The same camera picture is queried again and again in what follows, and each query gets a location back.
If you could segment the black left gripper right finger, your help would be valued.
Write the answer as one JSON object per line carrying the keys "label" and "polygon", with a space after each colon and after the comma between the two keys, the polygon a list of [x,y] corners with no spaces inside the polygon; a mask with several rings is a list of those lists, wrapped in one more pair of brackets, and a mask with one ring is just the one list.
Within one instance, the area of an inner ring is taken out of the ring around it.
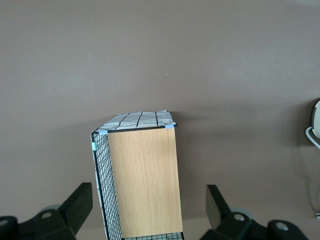
{"label": "black left gripper right finger", "polygon": [[206,186],[205,209],[211,228],[202,240],[306,240],[293,223],[271,220],[263,226],[245,213],[232,211],[214,184]]}

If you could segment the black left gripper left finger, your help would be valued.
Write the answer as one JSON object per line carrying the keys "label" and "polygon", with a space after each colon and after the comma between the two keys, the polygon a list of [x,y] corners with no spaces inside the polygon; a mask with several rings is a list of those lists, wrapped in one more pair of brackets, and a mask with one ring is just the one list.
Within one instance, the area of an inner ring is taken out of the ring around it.
{"label": "black left gripper left finger", "polygon": [[0,218],[2,240],[75,240],[93,208],[92,184],[81,183],[57,208],[48,208],[18,223],[14,216]]}

